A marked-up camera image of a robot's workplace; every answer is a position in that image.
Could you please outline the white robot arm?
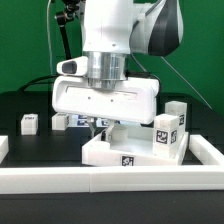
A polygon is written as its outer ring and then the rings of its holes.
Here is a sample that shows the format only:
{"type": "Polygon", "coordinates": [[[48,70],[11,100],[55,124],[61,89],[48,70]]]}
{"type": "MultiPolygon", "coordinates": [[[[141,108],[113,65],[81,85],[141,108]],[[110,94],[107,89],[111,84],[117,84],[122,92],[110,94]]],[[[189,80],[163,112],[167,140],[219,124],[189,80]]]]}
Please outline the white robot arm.
{"type": "Polygon", "coordinates": [[[109,140],[117,121],[151,123],[160,81],[131,72],[135,53],[167,56],[181,43],[179,0],[81,0],[78,18],[82,55],[57,64],[52,106],[57,112],[109,120],[101,137],[109,140]]]}

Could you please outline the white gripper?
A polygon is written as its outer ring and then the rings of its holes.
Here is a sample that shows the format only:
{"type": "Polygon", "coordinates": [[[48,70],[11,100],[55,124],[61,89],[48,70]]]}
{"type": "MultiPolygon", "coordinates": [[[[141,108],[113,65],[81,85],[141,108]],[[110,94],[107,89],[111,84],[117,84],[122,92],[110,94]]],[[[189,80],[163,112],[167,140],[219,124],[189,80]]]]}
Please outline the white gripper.
{"type": "Polygon", "coordinates": [[[105,141],[119,121],[150,124],[156,116],[156,96],[159,82],[155,79],[129,78],[118,82],[112,91],[93,89],[81,77],[60,76],[52,93],[52,106],[56,112],[88,116],[91,137],[95,136],[96,118],[109,119],[105,141]]]}

